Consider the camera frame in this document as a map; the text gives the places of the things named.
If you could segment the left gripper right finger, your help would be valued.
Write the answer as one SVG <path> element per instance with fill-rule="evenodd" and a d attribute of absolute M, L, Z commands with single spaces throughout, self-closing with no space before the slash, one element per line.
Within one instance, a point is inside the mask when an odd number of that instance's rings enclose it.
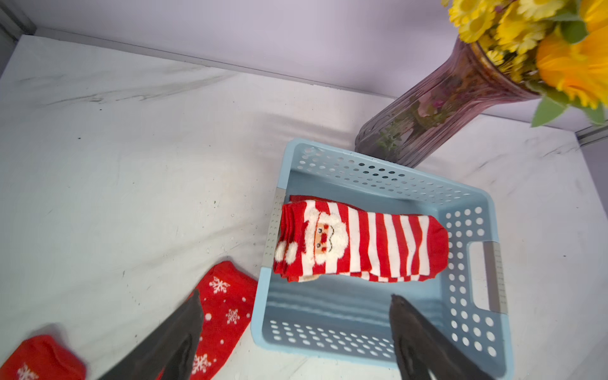
<path fill-rule="evenodd" d="M 403 379 L 490 379 L 409 301 L 391 296 L 389 323 Z"/>

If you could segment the red lettered sock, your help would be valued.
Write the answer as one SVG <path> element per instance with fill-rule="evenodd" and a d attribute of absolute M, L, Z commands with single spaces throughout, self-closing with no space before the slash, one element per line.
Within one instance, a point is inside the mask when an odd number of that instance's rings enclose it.
<path fill-rule="evenodd" d="M 50 335 L 24 340 L 1 366 L 1 379 L 86 378 L 85 364 Z"/>

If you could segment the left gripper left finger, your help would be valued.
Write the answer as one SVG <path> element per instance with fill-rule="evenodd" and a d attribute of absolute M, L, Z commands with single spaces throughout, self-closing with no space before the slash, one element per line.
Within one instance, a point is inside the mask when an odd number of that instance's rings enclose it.
<path fill-rule="evenodd" d="M 200 293 L 195 290 L 157 329 L 103 379 L 189 379 L 204 326 Z"/>

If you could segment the light blue plastic basket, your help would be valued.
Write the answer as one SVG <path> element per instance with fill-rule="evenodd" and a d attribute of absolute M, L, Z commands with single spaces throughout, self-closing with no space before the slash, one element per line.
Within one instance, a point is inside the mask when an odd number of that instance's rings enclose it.
<path fill-rule="evenodd" d="M 319 196 L 368 212 L 435 217 L 449 232 L 448 267 L 424 283 L 351 277 L 289 283 L 272 271 L 281 208 Z M 406 298 L 456 348 L 496 379 L 515 373 L 507 297 L 491 196 L 443 177 L 352 151 L 295 139 L 280 169 L 253 309 L 261 347 L 394 367 L 393 295 Z"/>

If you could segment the red bear face sock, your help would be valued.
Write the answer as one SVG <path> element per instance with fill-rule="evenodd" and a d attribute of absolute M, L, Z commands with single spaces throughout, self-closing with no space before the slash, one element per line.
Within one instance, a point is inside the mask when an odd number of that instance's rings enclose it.
<path fill-rule="evenodd" d="M 211 379 L 226 364 L 250 325 L 257 281 L 231 261 L 212 267 L 196 285 L 204 312 L 191 379 Z"/>

